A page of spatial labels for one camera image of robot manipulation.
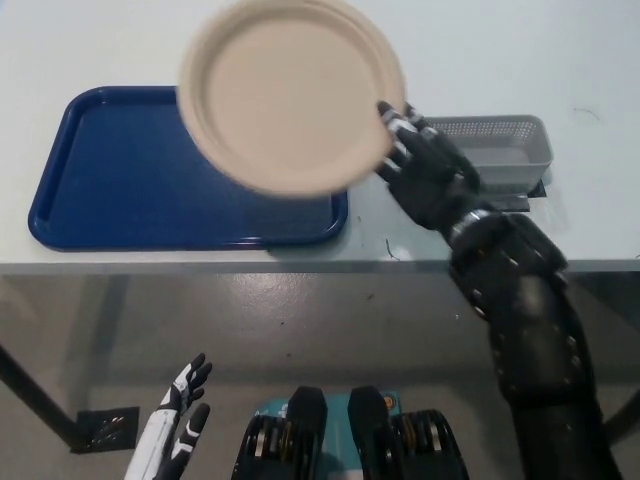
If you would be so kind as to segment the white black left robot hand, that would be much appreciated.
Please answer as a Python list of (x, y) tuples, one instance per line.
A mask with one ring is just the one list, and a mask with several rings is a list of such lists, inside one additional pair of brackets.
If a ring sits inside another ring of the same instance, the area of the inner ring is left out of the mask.
[(202, 434), (210, 406), (199, 404), (184, 429), (182, 416), (204, 395), (203, 384), (212, 364), (203, 353), (189, 362), (173, 380), (158, 407), (149, 416), (124, 478), (179, 480)]

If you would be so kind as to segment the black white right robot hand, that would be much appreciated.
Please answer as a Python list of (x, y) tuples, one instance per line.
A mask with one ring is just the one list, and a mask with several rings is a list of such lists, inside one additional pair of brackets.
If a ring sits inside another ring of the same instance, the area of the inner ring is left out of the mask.
[(380, 101), (377, 110), (393, 149), (376, 173), (414, 223), (450, 241), (469, 214), (493, 211), (479, 196), (479, 174), (446, 135), (409, 105), (401, 113)]

